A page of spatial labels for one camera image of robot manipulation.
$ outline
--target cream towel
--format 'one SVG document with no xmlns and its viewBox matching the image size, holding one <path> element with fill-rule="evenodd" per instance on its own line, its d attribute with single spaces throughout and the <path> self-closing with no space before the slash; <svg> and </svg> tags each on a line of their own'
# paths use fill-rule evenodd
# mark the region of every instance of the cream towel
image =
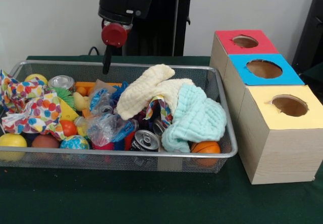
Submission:
<svg viewBox="0 0 323 224">
<path fill-rule="evenodd" d="M 190 79 L 172 79 L 175 71 L 169 66 L 160 64 L 147 69 L 135 82 L 121 94 L 117 112 L 122 119 L 128 120 L 138 114 L 156 95 L 162 95 L 174 114 L 179 90 L 183 84 L 194 85 Z"/>
</svg>

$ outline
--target blue lid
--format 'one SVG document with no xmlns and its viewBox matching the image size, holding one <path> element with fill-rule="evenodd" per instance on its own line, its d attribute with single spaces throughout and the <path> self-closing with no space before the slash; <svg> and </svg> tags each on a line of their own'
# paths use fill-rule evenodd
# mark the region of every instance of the blue lid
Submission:
<svg viewBox="0 0 323 224">
<path fill-rule="evenodd" d="M 281 54 L 229 55 L 229 57 L 246 85 L 304 85 L 304 82 Z M 272 79 L 258 77 L 247 67 L 249 62 L 256 60 L 274 63 L 282 69 L 283 73 Z"/>
</svg>

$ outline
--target orange toy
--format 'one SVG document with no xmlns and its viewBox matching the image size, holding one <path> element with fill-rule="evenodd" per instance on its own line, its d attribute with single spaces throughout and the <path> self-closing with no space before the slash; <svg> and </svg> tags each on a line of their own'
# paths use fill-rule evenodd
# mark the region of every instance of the orange toy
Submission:
<svg viewBox="0 0 323 224">
<path fill-rule="evenodd" d="M 76 87 L 76 92 L 80 93 L 82 96 L 87 96 L 87 90 L 83 86 Z"/>
<path fill-rule="evenodd" d="M 221 153 L 220 146 L 216 141 L 193 143 L 191 151 L 194 153 Z M 216 163 L 218 162 L 218 158 L 197 158 L 196 162 L 200 166 L 211 167 L 216 165 Z"/>
<path fill-rule="evenodd" d="M 121 87 L 122 84 L 121 83 L 107 83 L 110 86 L 119 86 Z M 75 87 L 83 87 L 86 89 L 87 91 L 87 95 L 89 96 L 91 94 L 91 88 L 93 88 L 95 86 L 95 82 L 76 82 L 75 83 Z"/>
<path fill-rule="evenodd" d="M 90 110 L 89 110 L 89 109 L 84 109 L 84 110 L 82 111 L 82 115 L 83 115 L 83 117 L 84 117 L 84 118 L 88 118 L 88 117 L 90 117 L 92 114 L 91 114 L 91 112 L 90 112 Z"/>
</svg>

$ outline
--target table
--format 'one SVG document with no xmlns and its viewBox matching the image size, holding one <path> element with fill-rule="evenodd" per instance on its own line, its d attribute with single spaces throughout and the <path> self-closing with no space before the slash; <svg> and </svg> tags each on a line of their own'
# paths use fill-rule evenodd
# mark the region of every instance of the table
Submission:
<svg viewBox="0 0 323 224">
<path fill-rule="evenodd" d="M 29 57 L 100 62 L 102 57 Z M 113 62 L 208 65 L 208 57 Z M 323 168 L 310 183 L 252 186 L 237 155 L 217 174 L 0 167 L 0 223 L 323 223 Z"/>
</svg>

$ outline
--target red lid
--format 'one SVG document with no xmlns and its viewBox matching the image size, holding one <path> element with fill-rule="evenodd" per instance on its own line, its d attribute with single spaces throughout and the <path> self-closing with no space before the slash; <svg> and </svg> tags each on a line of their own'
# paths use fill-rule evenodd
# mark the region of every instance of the red lid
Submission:
<svg viewBox="0 0 323 224">
<path fill-rule="evenodd" d="M 102 29 L 102 41 L 105 45 L 123 46 L 128 38 L 128 32 L 118 23 L 111 23 Z"/>
<path fill-rule="evenodd" d="M 278 50 L 261 30 L 216 31 L 228 55 L 278 54 Z"/>
</svg>

